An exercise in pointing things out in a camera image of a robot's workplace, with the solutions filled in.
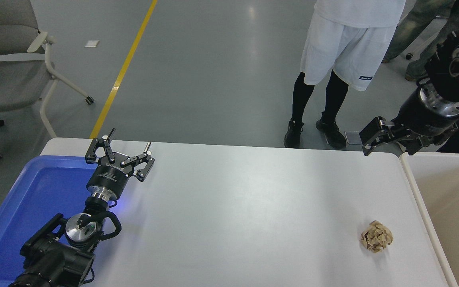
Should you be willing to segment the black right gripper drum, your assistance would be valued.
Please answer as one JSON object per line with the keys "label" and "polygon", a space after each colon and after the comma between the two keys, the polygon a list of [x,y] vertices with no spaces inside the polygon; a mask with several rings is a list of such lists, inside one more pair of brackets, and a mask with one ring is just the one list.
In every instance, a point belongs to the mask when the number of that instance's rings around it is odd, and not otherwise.
{"label": "black right gripper drum", "polygon": [[393,122],[409,131],[399,141],[414,155],[423,147],[442,145],[458,131],[458,120],[459,102],[446,100],[435,90],[416,90]]}

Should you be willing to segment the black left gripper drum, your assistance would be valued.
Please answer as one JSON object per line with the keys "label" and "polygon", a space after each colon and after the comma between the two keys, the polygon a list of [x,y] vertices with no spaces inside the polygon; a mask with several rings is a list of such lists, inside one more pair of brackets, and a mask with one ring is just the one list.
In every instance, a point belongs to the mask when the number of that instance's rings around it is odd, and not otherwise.
{"label": "black left gripper drum", "polygon": [[111,191],[111,198],[120,198],[129,177],[134,172],[132,165],[122,167],[122,162],[130,157],[121,153],[115,153],[115,162],[111,163],[108,156],[99,158],[97,168],[86,184],[86,189],[94,191],[95,187],[105,188]]}

